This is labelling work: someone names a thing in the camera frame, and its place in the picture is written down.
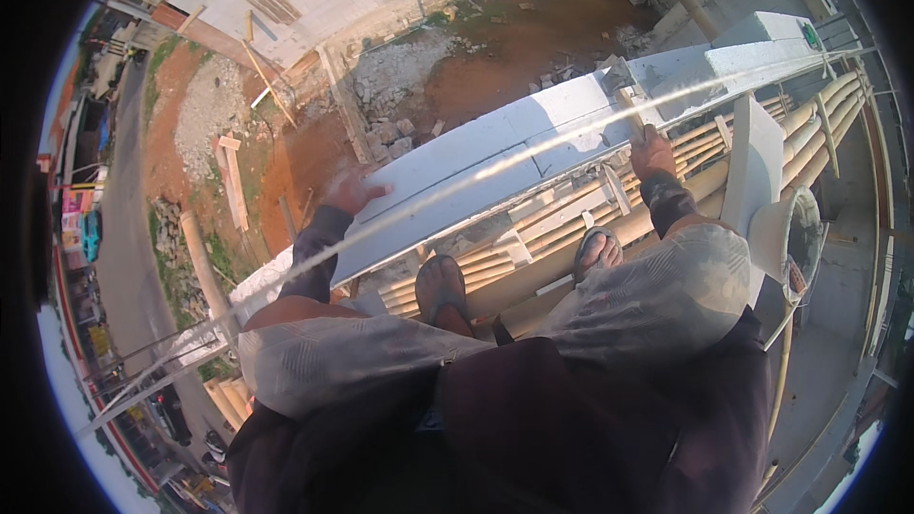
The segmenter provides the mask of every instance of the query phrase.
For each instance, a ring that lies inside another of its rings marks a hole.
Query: black car
[[[155,422],[180,446],[190,444],[190,429],[181,411],[181,400],[174,385],[166,385],[147,398]]]

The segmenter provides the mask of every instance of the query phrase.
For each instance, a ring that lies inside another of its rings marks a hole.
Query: dark sleeve
[[[641,183],[641,198],[651,210],[651,223],[660,238],[666,236],[673,223],[698,212],[692,193],[683,188],[678,178],[662,170]]]
[[[295,238],[291,249],[291,264],[296,267],[313,257],[327,246],[343,240],[353,217],[347,212],[322,204],[314,211],[311,223]],[[328,258],[320,265],[305,272],[294,280],[286,282],[280,290],[280,297],[304,296],[328,304],[330,302],[330,280],[337,269],[337,256]]]

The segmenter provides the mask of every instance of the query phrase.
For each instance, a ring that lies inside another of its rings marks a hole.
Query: car
[[[147,402],[152,408],[155,423],[162,427],[166,435],[180,446],[188,446],[190,429],[184,412],[181,411],[181,399],[177,396],[175,386],[166,385],[147,397]]]
[[[86,260],[95,262],[99,258],[101,246],[101,213],[97,210],[83,213],[79,227],[82,232],[82,253]]]

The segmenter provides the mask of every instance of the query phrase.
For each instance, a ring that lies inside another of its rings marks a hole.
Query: teal car
[[[82,234],[82,253],[89,262],[95,262],[99,258],[99,246],[101,246],[101,213],[98,211],[89,211],[82,215],[80,223]]]

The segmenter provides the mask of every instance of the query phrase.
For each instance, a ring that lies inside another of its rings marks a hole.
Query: man's foot
[[[419,312],[429,324],[452,333],[473,337],[470,324],[461,314],[466,307],[466,286],[457,261],[440,255],[431,257],[416,277]]]
[[[575,261],[574,279],[581,282],[587,271],[599,264],[601,268],[611,268],[623,263],[623,249],[615,237],[608,237],[603,232],[592,232],[585,235],[587,240],[578,251]]]

